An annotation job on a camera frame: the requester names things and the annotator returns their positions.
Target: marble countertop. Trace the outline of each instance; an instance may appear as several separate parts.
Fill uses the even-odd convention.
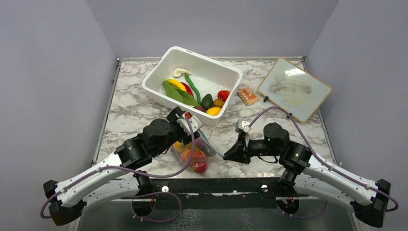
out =
[[[234,66],[243,72],[242,81],[238,89],[250,86],[257,90],[262,79],[266,76],[276,60],[228,60],[222,59],[228,65]],[[292,63],[303,69],[300,59],[291,60]],[[144,126],[155,118],[165,118],[171,111],[147,97],[141,86],[143,78],[158,64],[158,61],[135,61],[122,62],[117,79],[112,104],[103,132],[102,143],[97,162],[102,161],[116,147],[140,133]],[[238,134],[234,131],[235,122],[241,118],[251,122],[265,108],[273,106],[271,101],[262,100],[245,106],[241,99],[234,93],[221,117],[218,125],[214,128],[203,126],[201,130],[209,138],[211,144],[220,153],[227,151],[237,140]],[[277,122],[289,131],[291,140],[303,143],[303,140],[286,116],[279,111],[265,113],[252,126],[250,137],[253,139],[263,137],[264,125]],[[328,160],[332,160],[329,146],[323,131],[319,114],[315,112],[306,123],[299,123],[299,127],[310,141],[314,150]],[[273,161],[273,157],[265,157],[265,160]],[[195,173],[187,169],[175,178],[245,178],[245,177],[280,177],[283,167],[279,164],[269,164],[252,158],[249,165],[232,161],[224,161],[220,156],[212,157],[209,167],[204,173]],[[166,175],[174,173],[182,168],[182,163],[176,159],[170,151],[153,159],[153,162],[141,168],[148,173]]]

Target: clear plastic bag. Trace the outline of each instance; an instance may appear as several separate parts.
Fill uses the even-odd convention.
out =
[[[205,172],[208,169],[212,157],[216,155],[217,152],[202,136],[194,140],[194,145],[193,158],[189,168],[197,173]],[[185,164],[191,155],[191,148],[191,142],[186,145],[181,142],[176,142],[171,146],[171,151],[182,164]]]

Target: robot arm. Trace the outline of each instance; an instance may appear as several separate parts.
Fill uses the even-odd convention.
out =
[[[238,140],[225,153],[224,160],[249,164],[253,156],[279,156],[279,164],[285,167],[279,187],[286,190],[288,195],[305,193],[335,202],[353,211],[364,223],[382,227],[388,198],[374,190],[389,195],[389,182],[364,179],[328,164],[328,160],[313,154],[308,147],[291,141],[289,132],[277,123],[267,124],[263,131],[264,138],[249,140],[248,144],[246,135],[251,129],[249,123],[239,120],[235,128],[239,134]]]
[[[104,201],[137,194],[137,179],[114,180],[127,174],[120,167],[136,170],[152,162],[152,158],[163,153],[176,141],[191,142],[191,131],[185,121],[192,125],[194,136],[201,123],[196,116],[175,108],[164,119],[155,119],[141,134],[128,139],[97,165],[65,181],[50,180],[44,183],[44,192],[50,201],[49,211],[56,225],[67,224],[79,216],[81,211]]]

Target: screw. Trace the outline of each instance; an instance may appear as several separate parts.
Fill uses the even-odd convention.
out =
[[[265,184],[262,185],[262,186],[261,186],[261,190],[264,191],[264,192],[267,192],[267,191],[268,191],[268,186],[265,185]]]

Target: small whiteboard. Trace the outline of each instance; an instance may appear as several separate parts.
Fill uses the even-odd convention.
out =
[[[305,123],[332,92],[327,83],[280,58],[259,85],[258,92]]]

